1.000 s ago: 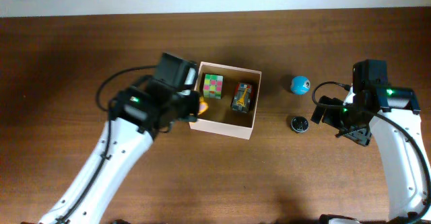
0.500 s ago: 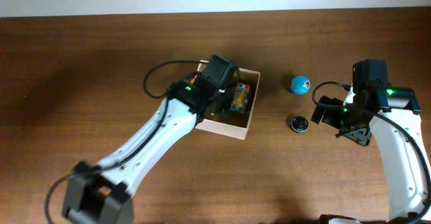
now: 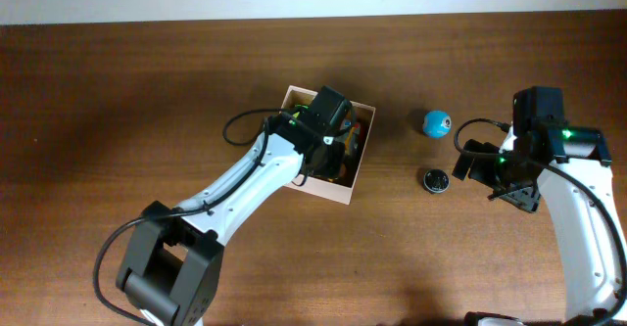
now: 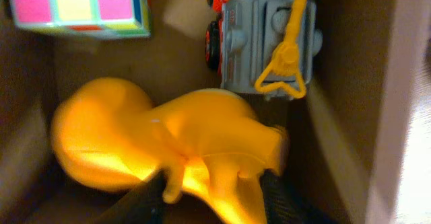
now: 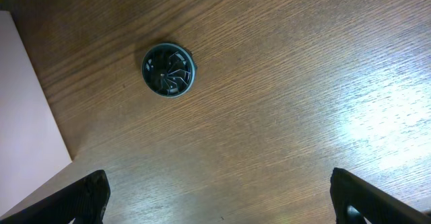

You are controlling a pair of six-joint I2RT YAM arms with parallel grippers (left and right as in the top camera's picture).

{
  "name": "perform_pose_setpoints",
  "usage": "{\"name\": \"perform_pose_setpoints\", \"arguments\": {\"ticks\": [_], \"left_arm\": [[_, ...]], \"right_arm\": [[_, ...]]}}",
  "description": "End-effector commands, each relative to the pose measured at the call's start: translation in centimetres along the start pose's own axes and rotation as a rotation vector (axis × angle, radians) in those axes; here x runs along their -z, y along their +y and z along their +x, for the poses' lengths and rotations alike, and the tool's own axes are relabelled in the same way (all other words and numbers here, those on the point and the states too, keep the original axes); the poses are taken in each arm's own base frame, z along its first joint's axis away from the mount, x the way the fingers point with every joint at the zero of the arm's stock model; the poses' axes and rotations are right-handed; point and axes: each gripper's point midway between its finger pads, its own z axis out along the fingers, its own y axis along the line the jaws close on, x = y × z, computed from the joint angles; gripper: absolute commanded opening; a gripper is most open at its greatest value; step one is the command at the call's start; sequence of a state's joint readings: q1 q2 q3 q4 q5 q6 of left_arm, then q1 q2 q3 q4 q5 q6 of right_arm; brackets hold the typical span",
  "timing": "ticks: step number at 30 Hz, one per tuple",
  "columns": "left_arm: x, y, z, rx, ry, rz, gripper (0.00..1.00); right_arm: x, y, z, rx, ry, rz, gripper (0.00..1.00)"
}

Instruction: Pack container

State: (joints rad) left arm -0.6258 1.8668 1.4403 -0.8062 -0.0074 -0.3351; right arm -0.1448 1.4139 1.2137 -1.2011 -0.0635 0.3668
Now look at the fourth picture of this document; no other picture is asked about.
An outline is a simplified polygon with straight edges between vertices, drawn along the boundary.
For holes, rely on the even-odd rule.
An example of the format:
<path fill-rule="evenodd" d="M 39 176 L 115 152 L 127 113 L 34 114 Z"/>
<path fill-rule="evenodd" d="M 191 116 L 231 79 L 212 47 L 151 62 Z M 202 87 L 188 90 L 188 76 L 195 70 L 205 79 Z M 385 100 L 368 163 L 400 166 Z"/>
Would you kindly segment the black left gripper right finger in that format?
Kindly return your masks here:
<path fill-rule="evenodd" d="M 266 169 L 259 177 L 267 224 L 336 224 L 324 212 L 304 202 L 292 185 Z"/>

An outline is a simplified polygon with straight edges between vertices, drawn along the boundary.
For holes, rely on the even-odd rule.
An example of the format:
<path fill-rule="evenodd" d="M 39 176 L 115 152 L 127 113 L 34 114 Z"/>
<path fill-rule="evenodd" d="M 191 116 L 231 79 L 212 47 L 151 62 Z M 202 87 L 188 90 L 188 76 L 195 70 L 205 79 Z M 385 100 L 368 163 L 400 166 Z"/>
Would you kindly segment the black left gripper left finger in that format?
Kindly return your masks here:
<path fill-rule="evenodd" d="M 160 170 L 149 182 L 142 182 L 103 212 L 94 224 L 162 224 L 166 184 L 166 174 Z"/>

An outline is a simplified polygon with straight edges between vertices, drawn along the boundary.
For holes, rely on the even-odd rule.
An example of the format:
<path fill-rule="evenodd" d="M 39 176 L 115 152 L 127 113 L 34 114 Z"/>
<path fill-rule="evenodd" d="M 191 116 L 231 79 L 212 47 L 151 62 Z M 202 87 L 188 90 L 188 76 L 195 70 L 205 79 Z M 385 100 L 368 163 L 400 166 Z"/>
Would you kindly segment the orange toy hippo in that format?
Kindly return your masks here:
<path fill-rule="evenodd" d="M 119 192 L 164 171 L 166 203 L 191 194 L 225 223 L 267 222 L 259 178 L 283 172 L 287 140 L 232 92 L 200 89 L 155 107 L 138 85 L 114 77 L 81 86 L 51 126 L 56 157 L 80 184 Z"/>

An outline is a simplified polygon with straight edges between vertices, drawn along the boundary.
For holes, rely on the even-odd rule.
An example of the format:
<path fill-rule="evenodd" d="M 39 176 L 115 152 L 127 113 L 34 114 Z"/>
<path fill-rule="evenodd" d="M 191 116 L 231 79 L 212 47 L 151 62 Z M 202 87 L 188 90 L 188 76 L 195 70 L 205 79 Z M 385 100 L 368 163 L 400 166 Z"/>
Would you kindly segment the grey red toy truck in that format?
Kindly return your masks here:
<path fill-rule="evenodd" d="M 205 33 L 207 66 L 221 87 L 266 98 L 303 98 L 322 32 L 315 0 L 207 0 L 217 13 Z"/>

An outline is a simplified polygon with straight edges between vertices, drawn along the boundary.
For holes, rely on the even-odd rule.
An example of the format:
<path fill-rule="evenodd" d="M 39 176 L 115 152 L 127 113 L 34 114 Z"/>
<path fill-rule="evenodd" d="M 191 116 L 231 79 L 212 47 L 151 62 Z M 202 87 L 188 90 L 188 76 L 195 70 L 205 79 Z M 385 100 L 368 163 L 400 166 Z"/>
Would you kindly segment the pastel puzzle cube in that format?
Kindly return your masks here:
<path fill-rule="evenodd" d="M 17 27 L 51 36 L 148 38 L 148 0 L 9 0 Z"/>

